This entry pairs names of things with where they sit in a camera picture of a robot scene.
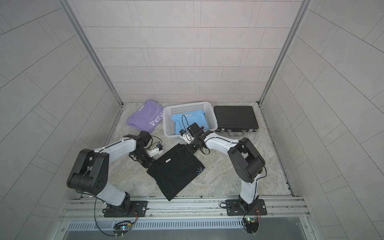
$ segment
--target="purple t-shirt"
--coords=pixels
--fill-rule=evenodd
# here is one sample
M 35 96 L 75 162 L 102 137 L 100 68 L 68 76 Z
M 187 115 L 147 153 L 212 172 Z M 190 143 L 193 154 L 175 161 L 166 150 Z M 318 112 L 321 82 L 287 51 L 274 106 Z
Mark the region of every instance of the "purple t-shirt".
M 163 120 L 164 107 L 153 100 L 147 100 L 144 106 L 127 119 L 127 125 L 151 133 Z

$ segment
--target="wire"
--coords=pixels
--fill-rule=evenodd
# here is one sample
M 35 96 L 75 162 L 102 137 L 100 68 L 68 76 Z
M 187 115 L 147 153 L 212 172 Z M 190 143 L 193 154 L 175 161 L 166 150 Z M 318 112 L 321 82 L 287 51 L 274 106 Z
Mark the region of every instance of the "wire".
M 183 122 L 183 117 L 185 117 L 185 120 L 187 121 L 188 127 L 190 127 L 190 126 L 189 126 L 187 117 L 185 115 L 182 115 L 181 116 L 181 123 L 183 124 L 184 130 L 185 130 L 185 137 L 187 138 L 188 141 L 192 141 L 192 138 L 188 139 L 188 132 L 187 132 L 187 129 L 185 128 L 185 125 L 184 125 L 184 122 Z
M 103 232 L 103 231 L 99 228 L 99 225 L 97 224 L 97 221 L 96 221 L 96 201 L 97 201 L 97 198 L 95 199 L 95 206 L 94 206 L 94 208 L 93 208 L 93 217 L 94 217 L 94 219 L 95 219 L 95 223 L 96 223 L 97 228 L 98 228 L 103 234 L 105 234 L 105 235 L 107 235 L 107 236 L 115 237 L 116 235 L 110 235 L 110 234 L 107 234 L 107 233 Z

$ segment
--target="mounting plate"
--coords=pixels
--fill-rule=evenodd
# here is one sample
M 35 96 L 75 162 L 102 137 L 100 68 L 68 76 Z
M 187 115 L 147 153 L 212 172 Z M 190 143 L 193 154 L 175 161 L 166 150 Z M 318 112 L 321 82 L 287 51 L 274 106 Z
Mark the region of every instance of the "mounting plate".
M 239 207 L 238 199 L 228 199 L 228 200 L 225 200 L 225 202 L 227 203 L 227 206 L 234 206 L 234 208 L 227 209 L 228 216 L 244 216 L 244 213 L 241 211 Z M 260 211 L 260 215 L 262 216 L 267 215 L 267 211 L 266 211 L 266 207 L 263 199 L 259 199 L 256 202 L 256 205 L 253 207 L 252 211 L 249 212 L 248 215 L 257 215 L 257 209 Z
M 147 204 L 148 204 L 148 201 L 131 201 L 131 205 L 136 209 L 138 217 L 145 216 L 145 212 L 147 211 Z M 135 217 L 135 213 L 131 211 L 128 214 L 128 216 L 125 216 L 125 215 L 118 215 L 116 213 L 105 212 L 104 217 Z

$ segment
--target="marble floor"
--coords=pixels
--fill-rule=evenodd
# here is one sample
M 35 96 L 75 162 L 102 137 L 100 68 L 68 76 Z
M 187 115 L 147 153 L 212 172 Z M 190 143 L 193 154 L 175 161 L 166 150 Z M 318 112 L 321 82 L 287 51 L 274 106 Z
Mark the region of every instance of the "marble floor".
M 172 106 L 180 103 L 159 103 L 160 105 Z M 127 118 L 136 112 L 143 103 L 127 103 L 124 105 L 121 118 L 114 130 L 110 143 L 118 141 L 126 134 L 139 134 L 139 130 L 127 126 Z M 290 195 L 285 176 L 276 156 L 275 148 L 266 128 L 261 110 L 256 103 L 211 103 L 215 105 L 243 105 L 253 106 L 259 131 L 256 133 L 245 133 L 260 152 L 266 162 L 267 177 L 259 182 L 259 195 Z M 219 133 L 228 137 L 228 133 Z M 164 136 L 162 122 L 157 125 L 151 135 L 157 136 L 163 141 L 164 153 L 174 147 L 177 143 L 185 144 L 181 139 L 170 139 Z M 209 155 L 203 155 L 200 151 L 195 156 L 203 163 L 205 170 L 190 182 L 178 196 L 223 196 L 238 195 L 241 191 L 241 180 L 233 169 L 228 156 L 212 150 Z M 132 161 L 128 155 L 122 156 L 109 166 L 109 181 L 121 190 L 128 192 L 131 196 L 157 196 L 162 195 L 156 181 L 146 173 L 138 162 Z

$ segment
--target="light blue t-shirt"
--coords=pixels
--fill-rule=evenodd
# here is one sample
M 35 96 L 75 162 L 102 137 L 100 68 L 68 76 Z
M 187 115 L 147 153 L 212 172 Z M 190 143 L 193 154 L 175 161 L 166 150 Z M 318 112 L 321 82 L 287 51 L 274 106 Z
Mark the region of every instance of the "light blue t-shirt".
M 189 125 L 192 125 L 195 122 L 198 124 L 199 127 L 204 127 L 204 130 L 208 130 L 208 123 L 204 115 L 205 112 L 201 109 L 189 113 L 179 113 L 172 115 L 171 119 L 175 122 L 175 134 L 179 135 L 180 130 L 184 129 L 184 126 L 185 128 L 188 128 L 187 121 Z

